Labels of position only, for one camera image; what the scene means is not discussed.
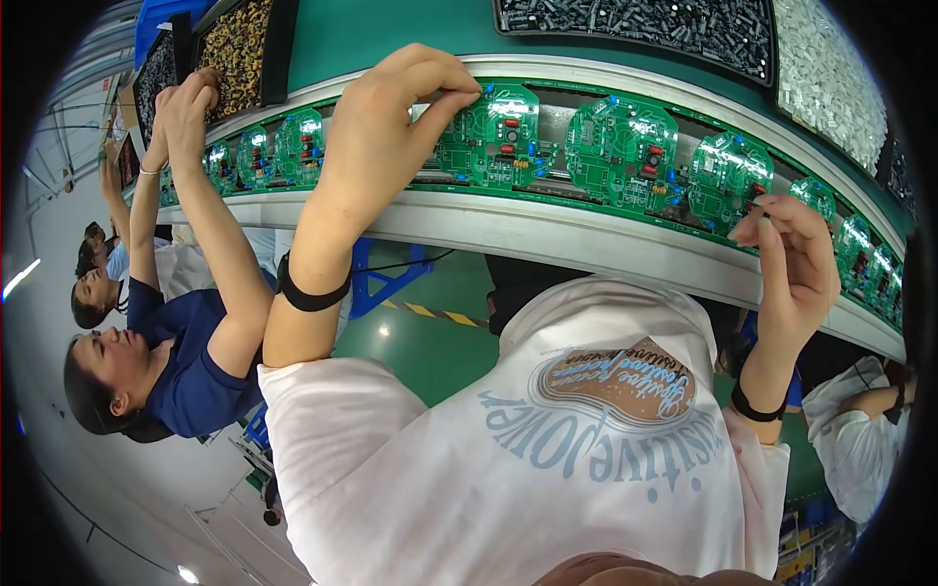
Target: fluorescent light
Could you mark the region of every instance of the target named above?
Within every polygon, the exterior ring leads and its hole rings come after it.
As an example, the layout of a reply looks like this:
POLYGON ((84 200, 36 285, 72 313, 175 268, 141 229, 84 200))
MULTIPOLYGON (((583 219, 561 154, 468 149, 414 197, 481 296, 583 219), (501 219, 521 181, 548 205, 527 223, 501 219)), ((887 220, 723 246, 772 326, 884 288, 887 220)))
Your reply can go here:
POLYGON ((184 565, 178 565, 179 576, 182 576, 182 579, 188 582, 189 584, 198 584, 199 579, 195 577, 195 574, 192 573, 192 570, 188 569, 184 565))
POLYGON ((39 264, 39 259, 35 259, 32 264, 24 268, 24 270, 20 271, 19 275, 7 283, 7 286, 3 288, 3 301, 7 301, 7 295, 9 295, 9 292, 13 291, 13 288, 19 285, 20 281, 26 278, 26 275, 32 273, 37 264, 39 264))

